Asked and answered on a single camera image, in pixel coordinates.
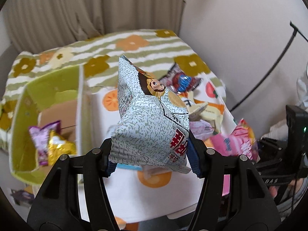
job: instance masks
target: beige curtain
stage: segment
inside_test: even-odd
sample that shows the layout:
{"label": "beige curtain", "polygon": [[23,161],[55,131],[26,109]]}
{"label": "beige curtain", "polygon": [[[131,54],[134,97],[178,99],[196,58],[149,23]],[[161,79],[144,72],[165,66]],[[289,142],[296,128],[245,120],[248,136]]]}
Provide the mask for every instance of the beige curtain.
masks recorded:
{"label": "beige curtain", "polygon": [[179,32],[183,0],[7,0],[9,36],[19,51],[39,53],[129,29]]}

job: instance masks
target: red candy package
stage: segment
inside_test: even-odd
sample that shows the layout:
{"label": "red candy package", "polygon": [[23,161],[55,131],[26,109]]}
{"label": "red candy package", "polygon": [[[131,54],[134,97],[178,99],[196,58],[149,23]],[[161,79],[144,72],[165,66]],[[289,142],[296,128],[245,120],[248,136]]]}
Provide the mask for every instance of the red candy package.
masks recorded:
{"label": "red candy package", "polygon": [[175,63],[168,73],[160,79],[160,82],[174,93],[183,93],[194,90],[202,82],[202,79],[187,76]]}

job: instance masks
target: cardboard box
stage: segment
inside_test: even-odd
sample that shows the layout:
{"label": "cardboard box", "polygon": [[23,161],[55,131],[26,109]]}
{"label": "cardboard box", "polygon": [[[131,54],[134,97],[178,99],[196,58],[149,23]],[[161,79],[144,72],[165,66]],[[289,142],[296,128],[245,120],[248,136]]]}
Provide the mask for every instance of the cardboard box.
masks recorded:
{"label": "cardboard box", "polygon": [[25,85],[12,121],[9,144],[10,171],[29,185],[43,183],[50,167],[39,167],[30,126],[61,120],[62,135],[76,143],[77,155],[93,147],[90,91],[83,66],[55,70]]}
{"label": "cardboard box", "polygon": [[61,136],[70,142],[76,142],[77,100],[52,105],[41,112],[39,127],[51,122],[61,121]]}

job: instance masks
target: orange fruit print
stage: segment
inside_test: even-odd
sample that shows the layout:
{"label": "orange fruit print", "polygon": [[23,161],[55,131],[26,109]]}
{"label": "orange fruit print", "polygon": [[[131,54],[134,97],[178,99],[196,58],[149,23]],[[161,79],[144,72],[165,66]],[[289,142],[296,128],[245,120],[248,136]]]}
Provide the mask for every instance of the orange fruit print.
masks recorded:
{"label": "orange fruit print", "polygon": [[159,175],[153,175],[148,179],[144,178],[144,174],[141,171],[137,171],[139,181],[147,187],[157,188],[166,186],[170,179],[172,172],[167,172]]}
{"label": "orange fruit print", "polygon": [[125,229],[129,231],[138,231],[139,223],[126,223],[123,219],[115,216],[115,220],[119,226],[120,229]]}
{"label": "orange fruit print", "polygon": [[108,111],[119,110],[118,91],[115,89],[105,94],[102,103],[105,109],[107,109]]}
{"label": "orange fruit print", "polygon": [[193,99],[194,100],[194,102],[195,102],[195,104],[199,104],[199,103],[205,103],[205,101],[200,101],[200,100],[197,100],[197,99]]}

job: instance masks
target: candy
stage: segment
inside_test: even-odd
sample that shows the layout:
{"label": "candy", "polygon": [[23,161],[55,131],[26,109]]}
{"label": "candy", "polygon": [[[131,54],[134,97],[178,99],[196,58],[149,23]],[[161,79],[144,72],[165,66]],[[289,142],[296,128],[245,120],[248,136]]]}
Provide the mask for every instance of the candy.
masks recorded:
{"label": "candy", "polygon": [[48,139],[50,130],[55,130],[57,133],[60,133],[61,130],[61,121],[56,121],[47,124],[46,126],[39,128],[37,126],[29,127],[29,134],[32,138],[35,148],[37,149],[37,159],[40,166],[48,165]]}
{"label": "candy", "polygon": [[224,114],[224,105],[208,103],[205,110],[200,113],[200,118],[209,122],[214,130],[220,133],[220,128],[222,124]]}
{"label": "candy", "polygon": [[198,121],[200,119],[200,114],[207,107],[208,103],[207,102],[195,103],[192,91],[180,93],[178,95],[181,97],[182,101],[185,103],[187,107],[189,120]]}
{"label": "candy", "polygon": [[174,93],[182,93],[194,90],[202,79],[185,75],[179,65],[175,63],[160,82],[166,85]]}
{"label": "candy", "polygon": [[213,148],[223,156],[246,155],[250,160],[258,161],[258,145],[252,128],[245,120],[241,120],[233,132],[227,136],[217,134],[205,142],[208,148]]}
{"label": "candy", "polygon": [[189,122],[189,127],[191,132],[194,134],[195,138],[203,141],[211,137],[214,132],[211,124],[204,120]]}
{"label": "candy", "polygon": [[51,130],[48,141],[48,165],[54,165],[62,154],[76,155],[76,145]]}

